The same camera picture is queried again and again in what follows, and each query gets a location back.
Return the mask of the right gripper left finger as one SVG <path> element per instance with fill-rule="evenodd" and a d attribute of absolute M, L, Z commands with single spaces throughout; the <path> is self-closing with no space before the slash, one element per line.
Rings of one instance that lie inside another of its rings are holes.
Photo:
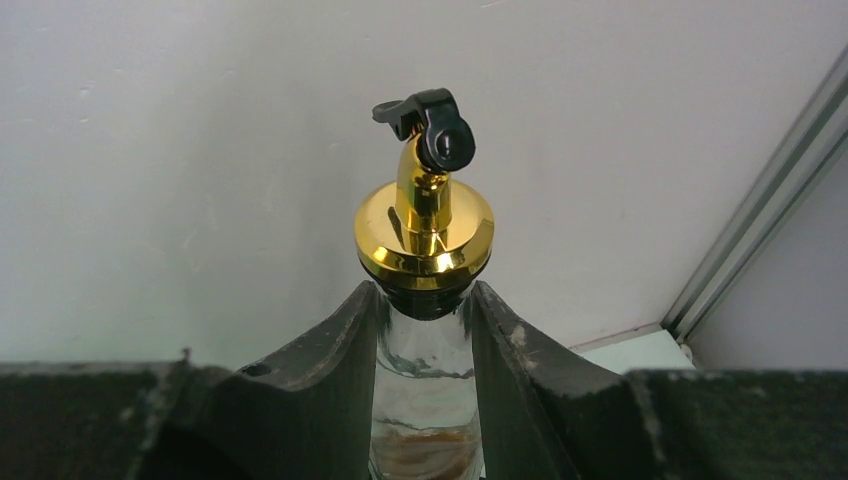
<path fill-rule="evenodd" d="M 379 293 L 230 370 L 176 361 L 5 363 L 5 479 L 365 479 Z"/>

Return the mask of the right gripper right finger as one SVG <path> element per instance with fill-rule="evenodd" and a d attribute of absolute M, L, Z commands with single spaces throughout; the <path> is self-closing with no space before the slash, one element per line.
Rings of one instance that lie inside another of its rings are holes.
<path fill-rule="evenodd" d="M 470 294 L 490 479 L 843 479 L 847 375 L 642 369 L 616 374 Z"/>

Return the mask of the glass oil bottle gold spout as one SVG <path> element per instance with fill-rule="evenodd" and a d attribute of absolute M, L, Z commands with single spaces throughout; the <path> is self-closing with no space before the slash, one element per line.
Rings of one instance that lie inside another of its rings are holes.
<path fill-rule="evenodd" d="M 484 467 L 469 296 L 492 253 L 487 201 L 454 173 L 475 138 L 453 94 L 376 105 L 403 147 L 395 179 L 354 218 L 358 259 L 380 291 L 369 449 L 375 479 L 476 479 Z"/>

